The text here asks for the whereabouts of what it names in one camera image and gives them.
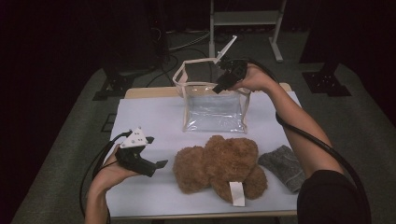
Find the dark background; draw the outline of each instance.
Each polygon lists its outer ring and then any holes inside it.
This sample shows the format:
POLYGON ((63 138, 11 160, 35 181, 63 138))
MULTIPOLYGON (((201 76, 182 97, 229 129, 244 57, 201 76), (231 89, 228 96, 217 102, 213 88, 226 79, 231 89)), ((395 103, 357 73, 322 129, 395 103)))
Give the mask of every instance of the dark background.
MULTIPOLYGON (((218 10, 278 7, 270 1, 216 2, 218 10)), ((2 0, 0 4, 3 108, 0 221, 8 223, 79 93, 91 75, 103 67, 105 47, 93 37, 97 33, 81 18, 88 10, 83 1, 2 0)), ((354 4, 289 0, 282 29, 311 28, 302 63, 324 62, 333 50, 330 46, 338 46, 336 55, 340 62, 358 74, 368 92, 395 123, 392 88, 396 82, 392 66, 396 58, 396 7, 385 0, 354 4)), ((166 29, 208 29, 208 0, 165 0, 163 5, 162 22, 166 29)), ((155 52, 153 61, 161 56, 155 52)))

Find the white tag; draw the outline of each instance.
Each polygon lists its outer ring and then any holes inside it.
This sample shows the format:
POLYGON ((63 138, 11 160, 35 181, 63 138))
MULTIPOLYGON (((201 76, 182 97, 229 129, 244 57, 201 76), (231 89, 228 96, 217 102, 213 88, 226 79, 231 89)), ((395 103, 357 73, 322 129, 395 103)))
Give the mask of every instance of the white tag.
POLYGON ((245 206, 244 186, 241 182, 230 182, 231 195, 233 196, 233 206, 245 206))
POLYGON ((140 128, 134 130, 126 139, 122 142, 121 148, 125 147, 142 147, 148 145, 146 136, 140 128))

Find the teddy bear leg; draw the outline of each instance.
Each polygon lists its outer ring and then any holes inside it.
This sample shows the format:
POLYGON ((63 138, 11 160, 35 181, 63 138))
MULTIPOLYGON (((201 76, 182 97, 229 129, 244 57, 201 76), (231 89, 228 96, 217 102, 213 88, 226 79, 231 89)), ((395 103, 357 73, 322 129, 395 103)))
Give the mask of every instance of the teddy bear leg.
POLYGON ((230 183, 220 179, 211 179, 210 185, 213 190, 222 198, 223 200, 232 203, 233 196, 231 195, 230 183))
POLYGON ((244 181, 245 197, 250 200, 257 199, 262 196, 267 187, 267 177, 264 171, 260 166, 255 166, 244 181))

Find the black stand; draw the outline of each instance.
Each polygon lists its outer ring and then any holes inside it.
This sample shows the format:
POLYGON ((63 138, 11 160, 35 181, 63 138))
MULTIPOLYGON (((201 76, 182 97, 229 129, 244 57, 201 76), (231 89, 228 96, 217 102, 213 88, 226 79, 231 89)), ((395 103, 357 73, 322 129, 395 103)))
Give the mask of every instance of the black stand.
POLYGON ((338 62, 328 60, 318 72, 305 72, 303 77, 313 93, 327 93, 329 96, 350 96, 347 87, 342 86, 334 75, 338 62))

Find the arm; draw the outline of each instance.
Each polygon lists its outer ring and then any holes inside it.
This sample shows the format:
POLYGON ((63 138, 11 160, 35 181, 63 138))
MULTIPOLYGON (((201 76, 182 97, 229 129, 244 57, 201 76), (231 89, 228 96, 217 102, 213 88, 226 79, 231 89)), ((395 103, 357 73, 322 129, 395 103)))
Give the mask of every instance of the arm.
MULTIPOLYGON (((236 83, 231 90, 247 88, 251 91, 264 91, 274 104, 277 114, 288 124, 314 135, 324 143, 331 145, 326 133, 320 126, 302 110, 270 77, 253 64, 247 66, 247 75, 236 83)), ((317 170, 333 170, 343 173, 340 164, 320 147, 303 138, 297 133, 285 130, 291 148, 303 167, 305 176, 310 177, 317 170)))
POLYGON ((92 181, 88 191, 87 209, 85 212, 85 223, 106 223, 107 221, 107 203, 106 193, 112 187, 121 183, 124 179, 138 175, 133 171, 126 170, 117 164, 116 152, 119 146, 116 146, 113 153, 104 164, 104 168, 97 174, 92 181))

